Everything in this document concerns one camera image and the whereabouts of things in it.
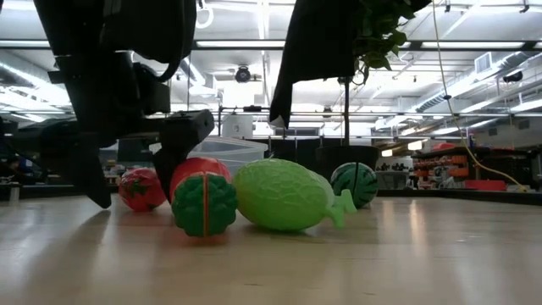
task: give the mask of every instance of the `red strawberry ball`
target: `red strawberry ball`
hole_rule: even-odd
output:
[[[119,195],[134,212],[151,212],[166,201],[154,169],[131,169],[120,178]]]

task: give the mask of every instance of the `yellow cable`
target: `yellow cable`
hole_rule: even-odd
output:
[[[431,3],[433,4],[434,33],[436,35],[437,50],[438,50],[438,53],[439,53],[440,75],[442,76],[442,85],[444,86],[445,95],[448,96],[448,86],[446,85],[446,80],[445,80],[445,77],[444,77],[444,65],[442,64],[442,54],[441,54],[441,51],[440,51],[439,28],[438,28],[438,24],[437,24],[437,14],[436,14],[437,9],[436,9],[436,5],[435,5],[434,1],[435,0],[433,0]],[[459,135],[461,136],[462,144],[465,146],[465,148],[467,149],[468,154],[474,160],[474,163],[476,163],[476,165],[478,165],[479,168],[481,168],[481,169],[485,169],[485,170],[487,170],[489,172],[492,172],[492,173],[495,173],[495,174],[498,174],[498,175],[501,175],[503,177],[508,178],[509,180],[514,182],[519,187],[519,189],[521,191],[527,191],[527,189],[524,186],[522,186],[521,183],[517,182],[517,180],[512,178],[510,175],[505,174],[503,172],[500,172],[500,171],[498,171],[496,169],[491,169],[491,168],[489,168],[487,166],[484,166],[476,159],[476,157],[474,157],[473,152],[468,147],[467,141],[465,141],[465,137],[461,133],[461,127],[459,126],[459,123],[457,122],[456,114],[454,113],[454,110],[451,107],[450,99],[447,99],[446,101],[448,102],[448,108],[450,109],[451,117],[454,119],[454,123],[456,123],[456,127],[459,130]]]

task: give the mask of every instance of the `strawberry toy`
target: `strawberry toy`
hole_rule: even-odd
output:
[[[237,199],[228,168],[213,158],[189,158],[179,165],[170,185],[171,209],[188,236],[225,232],[235,221]]]
[[[122,175],[119,185],[122,201],[134,212],[151,212],[166,201],[154,169],[131,169]]]

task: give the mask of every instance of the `green leaves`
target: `green leaves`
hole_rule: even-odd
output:
[[[354,40],[354,57],[363,63],[360,72],[363,84],[367,82],[370,69],[391,70],[388,53],[399,56],[399,46],[407,42],[407,35],[397,30],[401,17],[413,19],[417,10],[429,4],[429,0],[359,0],[354,12],[357,37]]]

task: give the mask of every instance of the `red object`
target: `red object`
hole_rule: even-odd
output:
[[[465,187],[478,191],[506,191],[503,180],[466,180]]]
[[[134,212],[151,212],[166,201],[154,169],[131,169],[122,175],[119,184],[122,201]]]
[[[186,178],[206,174],[214,174],[223,176],[228,182],[231,182],[230,171],[226,165],[220,163],[215,158],[189,158],[183,164],[177,166],[173,176],[171,177],[171,184],[169,185],[169,195],[171,202],[174,200],[174,193],[177,186],[181,184]]]
[[[450,148],[453,148],[455,147],[454,144],[452,143],[439,143],[439,144],[435,144],[433,145],[431,151],[439,151],[439,150],[443,150],[443,149],[450,149]]]

